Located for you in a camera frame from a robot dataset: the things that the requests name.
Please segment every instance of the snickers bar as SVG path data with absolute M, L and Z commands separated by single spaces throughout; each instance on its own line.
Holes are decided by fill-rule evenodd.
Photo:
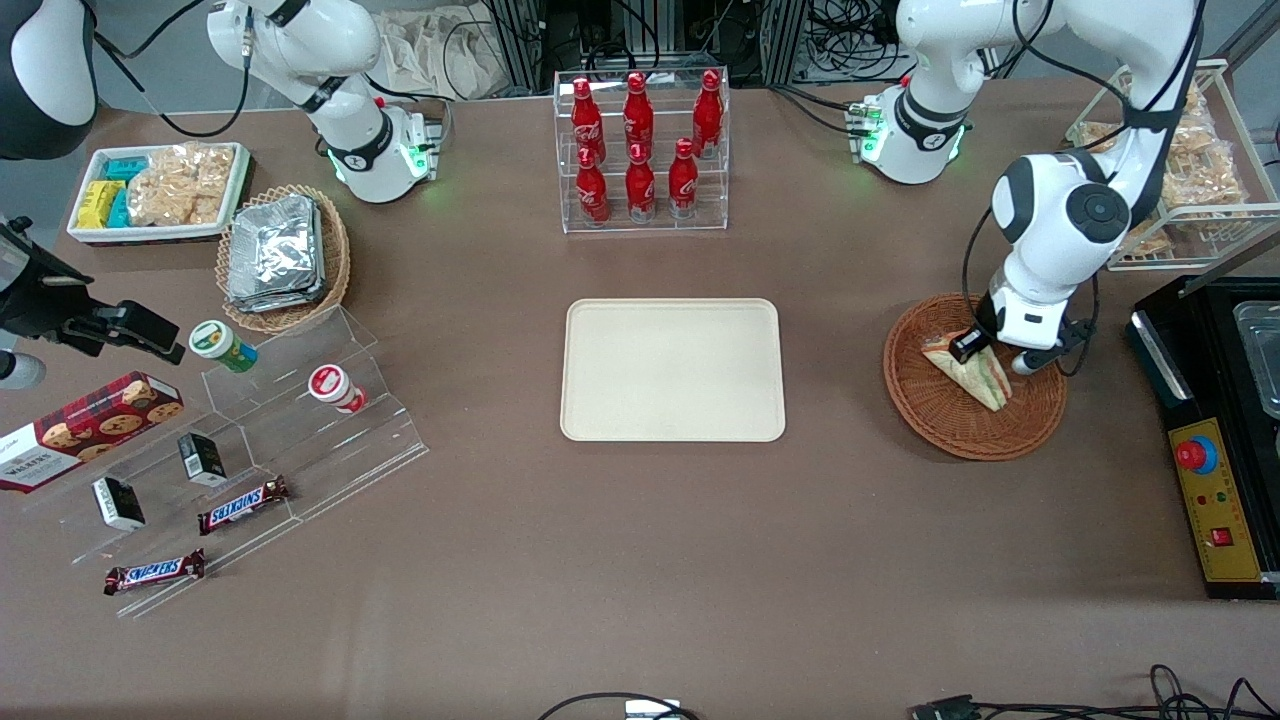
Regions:
M 200 523 L 200 534 L 207 536 L 218 528 L 230 523 L 232 520 L 238 520 L 241 516 L 252 512 L 255 509 L 261 507 L 268 502 L 284 500 L 285 497 L 289 497 L 289 488 L 284 486 L 284 480 L 282 478 L 275 478 L 274 480 L 270 480 L 261 487 L 256 487 L 225 505 L 219 505 L 209 512 L 196 515 L 196 520 Z
M 102 593 L 115 594 L 141 585 L 169 583 L 187 575 L 205 577 L 205 548 L 201 547 L 186 557 L 175 557 L 164 562 L 136 568 L 111 568 L 106 574 L 106 587 L 102 588 Z

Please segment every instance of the black cable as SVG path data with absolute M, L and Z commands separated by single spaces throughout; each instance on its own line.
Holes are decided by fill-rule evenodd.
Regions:
M 672 717 L 672 716 L 677 716 L 678 715 L 681 717 L 687 717 L 689 720 L 701 720 L 701 717 L 699 717 L 698 714 L 694 712 L 692 710 L 686 710 L 684 707 L 677 707 L 677 706 L 675 706 L 675 705 L 672 705 L 672 703 L 669 703 L 669 702 L 667 702 L 667 701 L 664 701 L 662 698 L 653 697 L 653 696 L 646 696 L 646 694 L 640 694 L 640 693 L 585 693 L 585 694 L 573 696 L 573 697 L 571 697 L 568 700 L 562 700 L 562 701 L 557 702 L 556 705 L 553 705 L 550 710 L 548 710 L 547 712 L 543 712 L 541 715 L 539 715 L 538 720 L 547 720 L 552 715 L 559 712 L 561 710 L 563 710 L 563 708 L 566 708 L 566 707 L 568 707 L 571 705 L 577 705 L 579 702 L 586 702 L 586 701 L 590 701 L 590 700 L 644 700 L 644 701 L 648 701 L 648 702 L 653 702 L 655 705 L 660 705 L 660 706 L 663 706 L 663 707 L 667 708 L 667 711 L 663 712 L 662 715 L 659 715 L 658 717 Z
M 1053 0 L 1048 0 L 1044 4 L 1044 17 L 1048 18 L 1050 13 L 1052 13 L 1052 12 L 1053 12 Z M 1093 74 L 1093 73 L 1091 73 L 1088 70 L 1082 70 L 1080 68 L 1075 68 L 1075 67 L 1068 65 L 1066 63 L 1055 60 L 1053 58 L 1050 58 L 1048 55 L 1046 55 L 1046 54 L 1041 53 L 1039 50 L 1037 50 L 1036 46 L 1033 46 L 1030 44 L 1030 41 L 1027 40 L 1027 36 L 1023 35 L 1021 23 L 1018 22 L 1018 5 L 1014 5 L 1012 15 L 1014 15 L 1014 33 L 1018 36 L 1018 42 L 1020 42 L 1024 47 L 1027 47 L 1028 53 L 1030 53 L 1032 55 L 1036 55 L 1041 60 L 1048 63 L 1050 65 L 1053 65 L 1055 68 L 1057 68 L 1060 70 L 1066 70 L 1066 72 L 1069 72 L 1069 73 L 1071 73 L 1074 76 L 1079 76 L 1079 77 L 1083 77 L 1085 79 L 1093 81 L 1097 85 L 1100 85 L 1103 90 L 1106 90 L 1111 95 L 1115 95 L 1117 99 L 1120 99 L 1120 102 L 1128 102 L 1128 99 L 1124 96 L 1124 94 L 1120 92 L 1119 90 L 1116 90 L 1115 86 L 1112 86 L 1110 82 L 1100 78 L 1098 76 L 1096 76 L 1096 74 Z
M 772 90 L 773 92 L 776 92 L 778 97 L 782 97 L 787 102 L 791 102 L 792 105 L 795 105 L 801 113 L 804 113 L 805 115 L 808 115 L 809 119 L 812 119 L 813 122 L 818 123 L 819 126 L 822 126 L 824 128 L 831 128 L 831 129 L 833 129 L 833 131 L 844 135 L 846 138 L 851 137 L 849 135 L 849 128 L 842 127 L 842 126 L 837 126 L 837 124 L 833 124 L 833 123 L 829 123 L 829 122 L 819 118 L 812 110 L 809 110 L 809 108 L 805 108 L 804 104 L 800 102 L 800 100 L 792 97 L 787 92 L 786 87 L 787 86 L 785 86 L 785 85 L 772 85 L 772 86 L 769 86 L 769 90 Z
M 1093 310 L 1089 313 L 1089 324 L 1085 329 L 1089 334 L 1084 336 L 1084 342 L 1080 343 L 1080 356 L 1075 359 L 1075 365 L 1070 370 L 1062 369 L 1062 359 L 1055 360 L 1057 365 L 1057 372 L 1062 374 L 1064 378 L 1074 378 L 1084 368 L 1084 359 L 1089 356 L 1089 347 L 1093 345 L 1093 336 L 1098 331 L 1098 313 L 1102 310 L 1102 301 L 1098 299 L 1098 273 L 1094 272 L 1093 277 L 1089 278 L 1089 283 L 1093 286 Z
M 1165 675 L 1172 689 L 1172 694 L 1165 697 L 1160 691 L 1157 673 Z M 1253 720 L 1280 720 L 1280 714 L 1267 703 L 1253 689 L 1247 678 L 1239 678 L 1231 685 L 1231 692 L 1226 701 L 1226 707 L 1211 707 L 1199 697 L 1183 692 L 1181 682 L 1167 665 L 1152 665 L 1148 671 L 1151 692 L 1156 698 L 1156 705 L 1135 705 L 1121 707 L 1094 707 L 1088 705 L 1055 705 L 1055 703 L 988 703 L 973 702 L 979 710 L 991 710 L 982 720 L 993 720 L 1004 714 L 1041 715 L 1041 720 L 1096 720 L 1098 717 L 1119 717 L 1121 720 L 1231 720 L 1231 717 L 1249 717 Z M 1249 694 L 1262 706 L 1266 712 L 1243 710 L 1235 706 L 1240 689 L 1248 689 Z
M 635 9 L 632 9 L 631 5 L 627 5 L 622 0 L 613 0 L 613 4 L 626 10 L 632 18 L 635 18 L 641 26 L 644 26 L 644 31 L 648 32 L 649 37 L 653 38 L 653 67 L 657 68 L 658 60 L 662 58 L 662 51 L 658 49 L 658 31 L 654 29 L 653 26 L 644 19 L 644 15 L 635 12 Z
M 449 40 L 453 38 L 453 33 L 457 32 L 460 27 L 495 24 L 497 23 L 493 20 L 466 20 L 451 27 L 449 32 L 444 35 L 444 45 L 440 47 L 440 68 L 444 70 L 444 82 L 449 83 L 449 90 L 453 91 L 453 95 L 458 96 L 458 100 L 470 100 L 470 97 L 463 97 L 462 94 L 458 92 L 458 88 L 454 87 L 453 78 L 449 77 Z
M 133 87 L 136 87 L 137 91 L 142 94 L 145 99 L 147 88 L 142 87 L 142 83 L 138 82 L 138 78 L 132 72 L 129 72 L 129 68 L 124 65 L 124 60 L 118 58 L 115 53 L 111 53 L 106 47 L 102 47 L 102 50 L 106 51 L 106 56 L 110 58 L 113 63 L 115 63 L 116 68 L 120 68 L 120 72 L 124 73 L 124 77 L 128 78 L 128 81 L 133 85 Z M 184 135 L 187 137 L 206 138 L 227 132 L 228 129 L 230 129 L 233 124 L 236 124 L 236 120 L 239 119 L 241 113 L 244 110 L 244 100 L 248 97 L 248 68 L 251 58 L 252 55 L 244 58 L 244 76 L 241 79 L 241 96 L 239 100 L 236 102 L 236 111 L 232 113 L 232 117 L 223 124 L 223 127 L 210 132 L 195 132 L 179 127 L 178 123 L 173 122 L 173 119 L 170 119 L 169 115 L 166 115 L 165 113 L 156 110 L 156 114 L 160 117 L 161 120 L 164 120 L 166 126 L 169 126 L 175 132 Z
M 964 304 L 969 306 L 973 327 L 993 341 L 996 338 L 978 322 L 978 310 L 969 299 L 969 258 L 973 256 L 973 246 L 978 242 L 978 233 L 982 232 L 982 225 L 987 224 L 987 218 L 991 218 L 991 205 L 987 205 L 987 209 L 982 211 L 982 218 L 978 219 L 978 224 L 973 228 L 973 234 L 969 236 L 969 245 L 964 249 L 964 260 L 960 263 L 960 292 L 964 296 Z
M 516 36 L 516 40 L 522 40 L 525 42 L 540 42 L 541 41 L 541 36 L 539 33 L 536 33 L 536 32 L 532 33 L 532 35 L 530 35 L 529 32 L 525 32 L 525 31 L 517 28 L 516 26 L 513 26 L 511 23 L 500 22 L 500 15 L 498 14 L 498 10 L 494 9 L 493 3 L 490 3 L 489 0 L 480 0 L 480 3 L 484 4 L 485 9 L 489 10 L 489 17 L 493 18 L 493 20 L 480 20 L 480 22 L 492 22 L 495 26 L 502 26 L 502 27 L 509 29 L 512 32 L 512 35 Z
M 794 87 L 794 86 L 790 86 L 790 85 L 780 85 L 778 90 L 782 90 L 785 92 L 790 92 L 791 95 L 796 95 L 799 97 L 804 97 L 805 100 L 808 100 L 810 102 L 817 102 L 818 105 L 822 105 L 823 108 L 831 108 L 833 110 L 841 110 L 841 111 L 849 109 L 849 102 L 837 102 L 835 100 L 827 100 L 826 97 L 819 97 L 819 96 L 817 96 L 817 95 L 814 95 L 812 92 L 805 92 L 804 90 L 800 90 L 799 87 Z
M 369 83 L 370 87 L 372 87 L 378 92 L 381 92 L 383 95 L 390 95 L 392 97 L 403 97 L 404 100 L 443 100 L 445 102 L 453 102 L 453 97 L 445 97 L 444 95 L 431 95 L 430 92 L 401 92 L 397 90 L 388 90 L 378 85 L 378 82 L 374 81 L 374 78 L 369 77 L 369 73 L 365 73 L 365 81 Z
M 1164 95 L 1171 85 L 1174 85 L 1174 79 L 1178 78 L 1178 72 L 1183 69 L 1183 63 L 1187 61 L 1187 58 L 1192 53 L 1192 47 L 1196 46 L 1196 36 L 1199 33 L 1201 20 L 1204 18 L 1206 1 L 1207 0 L 1199 0 L 1199 3 L 1196 4 L 1196 15 L 1192 19 L 1192 29 L 1187 33 L 1187 42 L 1183 44 L 1183 51 L 1178 54 L 1178 61 L 1174 64 L 1174 69 L 1169 73 L 1169 77 L 1165 78 L 1165 83 L 1160 86 L 1160 90 L 1157 90 L 1156 94 L 1151 96 L 1151 100 L 1147 101 L 1147 105 L 1143 106 L 1144 111 L 1149 111 L 1156 106 L 1156 101 L 1160 100 L 1160 96 Z
M 108 51 L 108 54 L 115 54 L 115 55 L 119 55 L 120 58 L 123 58 L 125 60 L 132 60 L 132 59 L 137 58 L 138 55 L 141 55 L 147 47 L 150 47 L 151 44 L 155 42 L 155 40 L 157 37 L 160 37 L 160 33 L 163 33 L 166 29 L 169 29 L 169 26 L 172 26 L 173 23 L 175 23 L 178 20 L 178 18 L 180 18 L 180 17 L 186 15 L 187 13 L 189 13 L 191 10 L 196 9 L 197 6 L 200 6 L 201 4 L 204 4 L 204 1 L 205 0 L 191 0 L 191 3 L 187 3 L 182 8 L 178 8 L 177 10 L 174 10 L 174 13 L 172 15 L 169 15 L 168 18 L 165 18 L 164 22 L 161 22 L 159 27 L 156 27 L 154 31 L 151 31 L 151 35 L 148 35 L 147 38 L 142 41 L 142 45 L 138 45 L 137 50 L 134 50 L 133 53 L 125 53 L 125 51 L 120 50 L 119 47 L 116 47 L 116 45 L 114 42 L 111 42 L 110 40 L 108 40 L 105 37 L 102 37 L 102 35 L 100 35 L 96 31 L 93 32 L 93 40 L 96 40 L 97 44 L 102 46 L 102 50 Z

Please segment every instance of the table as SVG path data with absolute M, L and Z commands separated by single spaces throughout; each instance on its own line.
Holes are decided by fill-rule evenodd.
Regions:
M 140 621 L 115 620 L 116 602 L 67 565 L 56 523 L 0 497 L 0 707 L 41 720 L 515 720 L 626 689 L 708 720 L 900 717 L 963 692 L 1144 702 L 1152 662 L 1207 697 L 1247 674 L 1276 698 L 1280 607 L 1202 600 L 1156 404 L 1123 343 L 1133 301 L 1170 275 L 1103 273 L 1097 347 L 1062 427 L 1023 460 L 933 450 L 881 379 L 899 314 L 957 288 L 996 177 L 1055 147 L 1092 94 L 988 83 L 954 167 L 902 187 L 851 165 L 836 133 L 778 97 L 736 91 L 730 229 L 659 238 L 561 234 L 547 100 L 458 105 L 440 181 L 385 206 L 342 190 L 301 113 L 244 114 L 227 137 L 259 160 L 255 191 L 301 182 L 338 204 L 347 305 L 381 340 L 388 384 L 431 452 Z M 175 138 L 111 111 L 91 143 Z M 975 284 L 1006 247 L 988 225 Z M 63 237 L 58 251 L 99 278 L 100 297 L 183 327 L 219 315 L 211 245 Z M 570 304 L 660 296 L 774 302 L 778 442 L 561 436 Z M 207 368 L 20 348 L 50 379 L 4 397 L 4 432 L 128 369 L 193 393 Z

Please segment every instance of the green indicator light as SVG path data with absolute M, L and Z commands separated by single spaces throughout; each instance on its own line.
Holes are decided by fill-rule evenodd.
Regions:
M 963 137 L 964 137 L 964 126 L 960 126 L 960 129 L 957 129 L 957 131 L 956 131 L 956 141 L 955 141 L 955 145 L 952 145 L 952 146 L 951 146 L 951 154 L 950 154 L 950 155 L 947 155 L 947 163 L 950 163 L 951 160 L 955 160 L 955 159 L 956 159 L 956 155 L 959 155 L 959 154 L 960 154 L 960 140 L 961 140 Z

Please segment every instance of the red bottle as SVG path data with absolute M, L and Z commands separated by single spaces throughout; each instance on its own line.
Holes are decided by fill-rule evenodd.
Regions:
M 649 224 L 657 210 L 654 200 L 653 170 L 649 168 L 649 151 L 639 142 L 628 149 L 631 167 L 627 168 L 627 211 L 631 222 L 637 225 Z
M 703 73 L 703 91 L 694 102 L 694 155 L 714 158 L 719 150 L 724 100 L 719 95 L 719 70 Z
M 698 210 L 698 163 L 694 161 L 694 141 L 681 137 L 676 141 L 676 159 L 667 176 L 671 197 L 671 217 L 687 220 Z
M 604 173 L 595 167 L 595 151 L 590 147 L 577 149 L 577 199 L 582 204 L 588 227 L 599 228 L 609 222 L 609 197 L 604 186 Z
M 627 101 L 622 106 L 622 122 L 627 135 L 627 147 L 639 142 L 653 156 L 653 104 L 644 92 L 644 73 L 627 76 Z
M 604 120 L 591 99 L 591 83 L 585 77 L 573 78 L 573 140 L 579 147 L 590 147 L 595 161 L 604 163 Z

